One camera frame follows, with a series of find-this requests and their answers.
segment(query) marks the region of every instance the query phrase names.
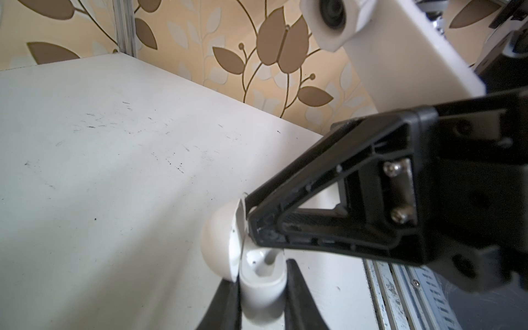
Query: brown flower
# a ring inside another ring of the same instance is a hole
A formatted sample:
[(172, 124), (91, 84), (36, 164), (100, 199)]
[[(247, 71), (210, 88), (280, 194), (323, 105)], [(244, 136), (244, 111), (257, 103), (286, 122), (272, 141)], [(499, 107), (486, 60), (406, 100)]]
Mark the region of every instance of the brown flower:
[(260, 26), (257, 55), (265, 65), (279, 64), (284, 73), (293, 73), (303, 65), (308, 53), (308, 25), (301, 15), (291, 26), (284, 20), (284, 7), (275, 9)]

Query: metal screw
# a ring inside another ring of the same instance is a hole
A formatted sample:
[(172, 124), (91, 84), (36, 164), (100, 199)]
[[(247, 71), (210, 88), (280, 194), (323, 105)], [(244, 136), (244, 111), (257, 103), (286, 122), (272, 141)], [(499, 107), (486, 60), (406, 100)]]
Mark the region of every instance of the metal screw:
[(412, 216), (412, 207), (399, 206), (391, 211), (391, 219), (397, 224), (405, 224)]
[(399, 162), (385, 162), (383, 164), (383, 171), (388, 177), (395, 177), (403, 172), (403, 166)]

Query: wallpaper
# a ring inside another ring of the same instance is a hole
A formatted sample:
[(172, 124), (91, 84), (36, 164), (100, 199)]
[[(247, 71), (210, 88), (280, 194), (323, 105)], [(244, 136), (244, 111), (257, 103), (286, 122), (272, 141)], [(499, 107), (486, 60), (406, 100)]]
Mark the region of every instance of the wallpaper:
[[(134, 0), (138, 58), (318, 133), (376, 113), (346, 53), (319, 49), (299, 0)], [(446, 36), (472, 64), (499, 6), (451, 0)]]
[(0, 0), (0, 70), (117, 48), (112, 0)]

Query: white table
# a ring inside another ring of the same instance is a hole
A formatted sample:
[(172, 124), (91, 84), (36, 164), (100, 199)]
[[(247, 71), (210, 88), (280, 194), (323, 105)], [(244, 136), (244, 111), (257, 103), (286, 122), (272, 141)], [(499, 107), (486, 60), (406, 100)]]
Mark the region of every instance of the white table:
[[(319, 138), (124, 54), (0, 72), (0, 329), (194, 329), (203, 221)], [(378, 328), (360, 259), (287, 253), (331, 329)]]

